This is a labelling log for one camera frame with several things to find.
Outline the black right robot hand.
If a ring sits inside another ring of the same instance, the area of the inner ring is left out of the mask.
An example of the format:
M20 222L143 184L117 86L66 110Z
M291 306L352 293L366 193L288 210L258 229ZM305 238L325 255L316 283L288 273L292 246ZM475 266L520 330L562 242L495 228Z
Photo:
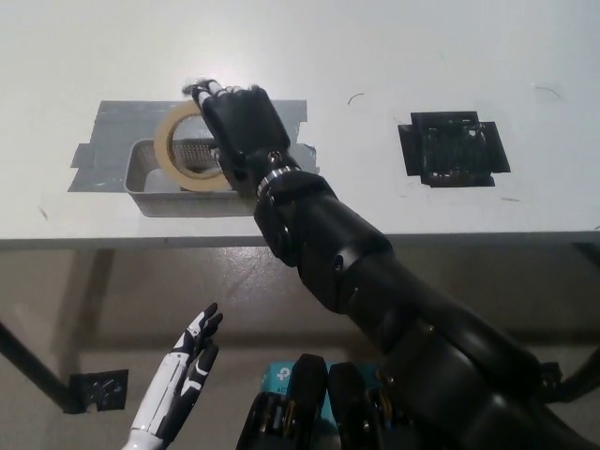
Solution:
M266 91L224 87L202 79L183 87L193 99L213 135L219 164L232 188L253 198L261 181L272 171L295 167L289 135Z

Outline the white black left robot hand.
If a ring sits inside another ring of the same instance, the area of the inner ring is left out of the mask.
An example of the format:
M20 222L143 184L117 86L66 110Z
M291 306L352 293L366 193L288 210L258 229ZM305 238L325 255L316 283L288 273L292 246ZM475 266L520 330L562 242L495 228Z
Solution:
M213 335L223 315L211 304L162 359L130 427L126 449L166 449L196 404L218 356Z

